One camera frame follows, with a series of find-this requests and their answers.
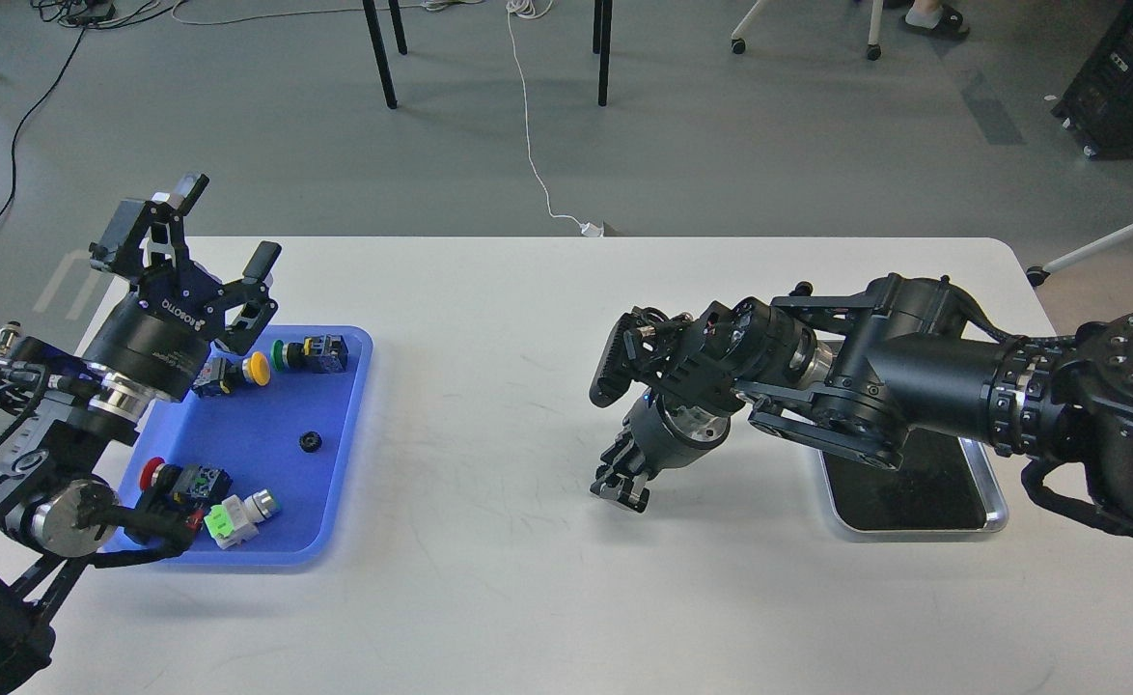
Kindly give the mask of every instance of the white cable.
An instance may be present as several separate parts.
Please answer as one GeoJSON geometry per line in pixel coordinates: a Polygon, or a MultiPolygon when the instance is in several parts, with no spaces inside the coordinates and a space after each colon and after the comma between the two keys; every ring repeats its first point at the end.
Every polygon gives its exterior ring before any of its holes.
{"type": "Polygon", "coordinates": [[[139,14],[148,12],[148,11],[151,11],[153,9],[159,8],[162,3],[163,3],[162,0],[148,0],[146,5],[143,5],[143,6],[140,6],[138,8],[137,12],[134,12],[131,15],[126,15],[123,17],[117,17],[117,18],[111,18],[111,19],[103,19],[103,22],[94,23],[94,25],[92,25],[92,26],[109,27],[109,26],[118,25],[118,23],[126,23],[126,22],[129,22],[129,19],[137,17],[139,14]]]}
{"type": "MultiPolygon", "coordinates": [[[[514,28],[511,26],[511,17],[521,16],[518,14],[517,9],[512,8],[512,5],[519,3],[527,3],[531,7],[531,0],[508,0],[508,3],[505,3],[505,11],[508,11],[508,14],[505,14],[505,31],[508,31],[511,35],[511,54],[514,56],[514,67],[519,70],[519,85],[523,88],[523,137],[528,144],[528,166],[531,167],[531,176],[537,177],[537,181],[540,184],[540,189],[545,192],[545,211],[550,213],[550,217],[557,220],[576,220],[576,224],[579,224],[580,230],[582,230],[586,224],[581,223],[581,221],[579,221],[579,219],[574,215],[554,214],[554,207],[550,203],[550,187],[545,185],[545,179],[540,178],[540,172],[537,171],[537,163],[531,161],[531,124],[530,118],[528,118],[528,80],[523,77],[523,66],[519,65],[519,52],[518,49],[514,48],[514,28]]],[[[545,12],[523,18],[537,18],[544,16],[545,12]]]]}
{"type": "Polygon", "coordinates": [[[421,0],[417,8],[425,8],[426,12],[441,12],[452,5],[480,5],[485,0],[421,0]]]}
{"type": "Polygon", "coordinates": [[[539,19],[540,17],[544,17],[550,9],[553,9],[553,6],[554,0],[550,0],[550,5],[545,5],[545,9],[538,12],[537,6],[533,0],[505,0],[505,14],[508,14],[508,16],[514,15],[521,19],[539,19]]]}

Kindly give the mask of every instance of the plastic tray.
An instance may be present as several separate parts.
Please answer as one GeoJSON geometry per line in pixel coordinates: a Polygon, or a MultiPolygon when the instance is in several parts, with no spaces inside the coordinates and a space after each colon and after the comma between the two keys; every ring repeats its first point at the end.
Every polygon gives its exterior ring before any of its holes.
{"type": "MultiPolygon", "coordinates": [[[[295,565],[314,558],[331,537],[374,342],[355,327],[271,325],[254,350],[270,356],[275,340],[300,342],[307,334],[341,334],[346,373],[273,373],[267,387],[212,399],[190,392],[179,404],[153,406],[120,481],[126,506],[138,501],[142,467],[162,457],[228,471],[231,494],[245,498],[265,488],[283,507],[248,542],[221,550],[204,529],[182,556],[164,562],[295,565]],[[312,454],[298,443],[307,431],[322,435],[322,448],[312,454]]],[[[107,550],[139,548],[117,533],[107,550]]]]}

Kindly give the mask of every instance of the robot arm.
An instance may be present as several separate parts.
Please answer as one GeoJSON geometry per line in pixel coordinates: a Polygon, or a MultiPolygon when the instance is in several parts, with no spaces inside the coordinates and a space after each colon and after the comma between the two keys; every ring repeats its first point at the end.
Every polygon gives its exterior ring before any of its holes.
{"type": "Polygon", "coordinates": [[[11,584],[0,579],[0,692],[11,692],[50,663],[51,619],[86,567],[155,562],[184,553],[193,532],[120,506],[92,471],[111,441],[133,444],[154,399],[180,400],[215,341],[248,351],[276,311],[265,278],[279,256],[262,241],[245,277],[224,285],[193,263],[184,215],[205,176],[188,175],[171,194],[120,203],[91,264],[129,281],[129,294],[103,322],[82,357],[2,331],[0,407],[16,415],[2,432],[0,529],[41,554],[11,584]],[[146,261],[143,260],[146,247],[146,261]],[[231,324],[228,308],[239,307],[231,324]],[[100,553],[117,527],[161,540],[151,549],[100,553]],[[51,577],[41,597],[34,588],[51,577]]]}
{"type": "Polygon", "coordinates": [[[591,490],[633,510],[647,481],[716,448],[749,405],[761,432],[885,469],[901,465],[912,427],[1024,454],[1034,503],[1133,536],[1133,314],[1036,339],[996,329],[948,278],[889,274],[855,296],[811,296],[802,282],[769,304],[713,303],[699,320],[623,314],[589,397],[612,405],[632,381],[648,390],[591,490]],[[962,339],[968,324],[993,341],[962,339]],[[1083,464],[1091,500],[1047,488],[1066,463],[1083,464]]]}

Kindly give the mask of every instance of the concrete floor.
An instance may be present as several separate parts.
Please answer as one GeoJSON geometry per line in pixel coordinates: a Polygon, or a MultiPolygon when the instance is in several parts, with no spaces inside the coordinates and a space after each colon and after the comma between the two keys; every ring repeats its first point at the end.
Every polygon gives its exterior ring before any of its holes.
{"type": "MultiPolygon", "coordinates": [[[[332,6],[197,0],[180,14],[332,6]]],[[[1049,115],[1117,3],[962,0],[973,35],[960,44],[908,34],[887,11],[880,61],[862,58],[869,5],[845,0],[778,1],[734,56],[730,31],[748,6],[615,3],[603,109],[593,3],[557,0],[517,22],[555,211],[641,237],[996,237],[1024,264],[1133,221],[1133,161],[1088,161],[1049,115]]],[[[90,32],[19,141],[16,202],[0,223],[0,325],[16,317],[73,350],[104,282],[82,290],[78,263],[50,286],[56,268],[97,240],[121,198],[186,171],[213,179],[187,220],[196,235],[578,235],[547,215],[526,161],[502,3],[403,17],[411,54],[391,53],[394,111],[360,12],[222,27],[165,15],[90,32]]],[[[0,206],[16,122],[76,37],[0,1],[0,206]]],[[[247,256],[211,270],[231,278],[247,256]]],[[[725,263],[724,246],[701,262],[725,263]]],[[[355,266],[365,272],[364,256],[355,266]]],[[[752,294],[796,280],[752,278],[752,294]]],[[[1040,296],[1060,331],[1131,311],[1133,245],[1059,273],[1040,296]]]]}

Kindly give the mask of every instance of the power cord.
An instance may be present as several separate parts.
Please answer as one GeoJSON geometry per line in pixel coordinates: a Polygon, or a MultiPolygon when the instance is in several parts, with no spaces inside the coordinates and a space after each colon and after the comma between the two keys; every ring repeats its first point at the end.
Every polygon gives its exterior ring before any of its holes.
{"type": "Polygon", "coordinates": [[[579,218],[576,215],[561,214],[561,212],[554,212],[553,203],[550,202],[550,187],[545,185],[545,179],[540,178],[540,172],[537,171],[537,163],[531,159],[531,122],[530,116],[528,115],[528,79],[523,76],[523,66],[519,62],[519,49],[514,43],[514,27],[511,23],[511,17],[519,17],[521,19],[539,19],[545,16],[554,6],[553,0],[550,0],[550,5],[545,6],[545,9],[537,11],[533,0],[505,0],[505,31],[511,35],[511,56],[514,57],[514,68],[519,70],[519,86],[523,91],[523,138],[528,145],[528,166],[531,167],[531,176],[537,177],[537,184],[540,185],[540,189],[545,192],[545,211],[550,213],[550,217],[555,220],[571,220],[576,224],[579,224],[579,232],[583,234],[585,237],[600,237],[603,229],[593,223],[581,223],[579,218]]]}
{"type": "Polygon", "coordinates": [[[505,14],[514,15],[521,19],[539,19],[554,8],[554,0],[545,5],[545,9],[537,11],[537,6],[533,0],[505,0],[505,14]]]}
{"type": "Polygon", "coordinates": [[[60,84],[60,79],[65,76],[65,70],[68,70],[68,63],[71,62],[74,56],[77,54],[77,49],[82,45],[82,37],[85,35],[86,27],[82,27],[82,31],[77,34],[77,41],[74,42],[73,51],[69,51],[68,58],[65,58],[65,65],[60,66],[60,71],[59,74],[56,74],[56,79],[51,83],[51,87],[48,87],[48,92],[44,92],[44,94],[39,98],[39,101],[34,102],[34,107],[29,107],[27,113],[25,113],[23,119],[18,121],[18,127],[14,128],[14,139],[10,142],[10,196],[5,200],[5,205],[1,206],[0,220],[1,217],[5,215],[5,212],[7,212],[11,204],[14,204],[14,197],[16,196],[16,190],[18,190],[18,136],[23,133],[23,127],[25,122],[27,122],[29,115],[41,107],[42,103],[48,100],[48,96],[51,96],[51,93],[56,91],[56,85],[60,84]]]}
{"type": "Polygon", "coordinates": [[[86,27],[95,31],[139,25],[139,23],[168,14],[171,9],[164,8],[160,12],[147,14],[159,9],[162,0],[146,0],[146,3],[143,3],[135,12],[123,17],[103,18],[91,14],[94,11],[95,5],[99,3],[86,3],[85,0],[29,0],[29,7],[39,11],[39,18],[42,22],[59,23],[60,26],[69,28],[86,27]]]}

